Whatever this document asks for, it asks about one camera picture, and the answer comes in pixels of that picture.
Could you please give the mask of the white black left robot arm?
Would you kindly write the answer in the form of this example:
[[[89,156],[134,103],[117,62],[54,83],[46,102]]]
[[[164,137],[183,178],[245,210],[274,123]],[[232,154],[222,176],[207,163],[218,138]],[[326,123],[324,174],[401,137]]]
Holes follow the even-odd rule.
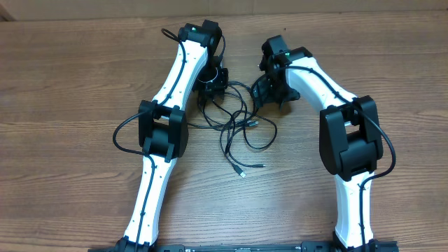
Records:
[[[186,24],[173,34],[163,34],[178,43],[176,59],[160,91],[150,101],[141,101],[137,114],[143,173],[136,203],[123,237],[113,251],[154,251],[159,219],[169,177],[188,143],[186,105],[191,92],[202,97],[221,95],[228,86],[228,70],[217,55],[224,37],[217,22]]]

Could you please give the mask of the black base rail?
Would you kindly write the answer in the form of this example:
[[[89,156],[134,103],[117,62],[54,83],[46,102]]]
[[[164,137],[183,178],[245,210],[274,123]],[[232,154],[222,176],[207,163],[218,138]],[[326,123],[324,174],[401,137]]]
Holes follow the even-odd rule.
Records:
[[[126,244],[126,241],[119,241],[115,246],[109,248],[91,248],[89,252],[115,252],[115,251],[135,251],[134,246]],[[184,245],[164,245],[141,247],[138,251],[157,251],[157,252],[330,252],[330,251],[362,251],[361,248],[344,249],[336,247],[331,241],[304,241],[300,244],[271,244],[271,245],[232,245],[232,246],[184,246]],[[396,241],[377,241],[373,240],[365,251],[373,252],[399,252]]]

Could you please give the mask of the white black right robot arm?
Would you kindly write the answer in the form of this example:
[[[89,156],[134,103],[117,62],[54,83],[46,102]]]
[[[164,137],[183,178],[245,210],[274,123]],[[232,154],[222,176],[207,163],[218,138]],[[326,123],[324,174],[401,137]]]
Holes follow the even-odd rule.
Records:
[[[280,35],[263,43],[259,68],[264,75],[251,88],[257,107],[304,98],[319,114],[319,154],[336,186],[333,250],[379,251],[370,225],[370,186],[383,155],[375,102],[347,92],[308,49],[291,50]]]

